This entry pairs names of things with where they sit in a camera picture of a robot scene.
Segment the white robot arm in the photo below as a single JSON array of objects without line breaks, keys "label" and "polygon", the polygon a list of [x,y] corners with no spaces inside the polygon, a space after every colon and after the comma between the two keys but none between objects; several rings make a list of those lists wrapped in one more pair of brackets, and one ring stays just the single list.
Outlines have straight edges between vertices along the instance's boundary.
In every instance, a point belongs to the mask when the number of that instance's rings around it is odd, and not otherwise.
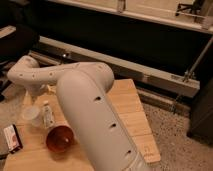
[{"label": "white robot arm", "polygon": [[112,69],[103,62],[77,62],[40,67],[23,56],[7,77],[30,95],[47,85],[56,96],[94,171],[151,171],[136,143],[107,97],[114,84]]}]

